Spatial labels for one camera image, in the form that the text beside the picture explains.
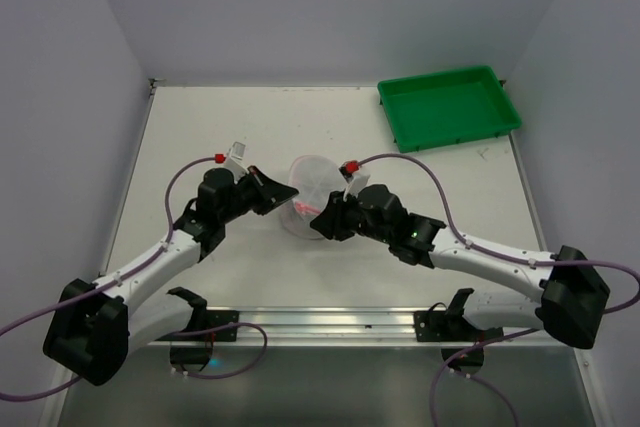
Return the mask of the white mesh laundry bag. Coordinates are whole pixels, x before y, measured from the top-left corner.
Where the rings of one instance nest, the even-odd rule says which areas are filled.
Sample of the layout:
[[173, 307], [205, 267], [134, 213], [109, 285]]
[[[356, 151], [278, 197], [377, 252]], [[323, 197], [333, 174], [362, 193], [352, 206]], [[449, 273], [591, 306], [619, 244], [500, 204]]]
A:
[[298, 157], [289, 169], [288, 184], [298, 190], [298, 195], [282, 207], [282, 226], [296, 237], [323, 240], [310, 223], [325, 209], [329, 195], [346, 185], [338, 165], [318, 155]]

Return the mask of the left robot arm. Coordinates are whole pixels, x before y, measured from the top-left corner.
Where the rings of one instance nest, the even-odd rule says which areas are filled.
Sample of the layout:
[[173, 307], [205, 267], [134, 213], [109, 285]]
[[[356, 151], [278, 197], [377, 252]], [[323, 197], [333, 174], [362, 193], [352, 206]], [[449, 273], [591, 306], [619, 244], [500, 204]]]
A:
[[127, 266], [93, 282], [76, 279], [60, 296], [43, 343], [45, 356], [100, 386], [129, 354], [165, 336], [210, 340], [207, 302], [192, 291], [158, 291], [208, 257], [224, 240], [226, 226], [253, 212], [264, 216], [298, 195], [257, 167], [236, 176], [208, 170], [166, 239]]

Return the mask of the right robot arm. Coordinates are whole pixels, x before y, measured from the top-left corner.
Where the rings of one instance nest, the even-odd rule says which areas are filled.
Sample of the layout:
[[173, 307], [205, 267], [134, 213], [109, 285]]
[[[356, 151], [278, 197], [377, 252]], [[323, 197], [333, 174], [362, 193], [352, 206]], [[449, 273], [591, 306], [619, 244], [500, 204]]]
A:
[[310, 226], [329, 240], [359, 235], [386, 244], [406, 264], [461, 272], [501, 286], [489, 293], [461, 289], [450, 302], [448, 315], [477, 331], [523, 327], [543, 330], [574, 348], [595, 344], [610, 289], [577, 249], [563, 247], [554, 254], [482, 246], [441, 220], [409, 212], [382, 184], [356, 196], [331, 193]]

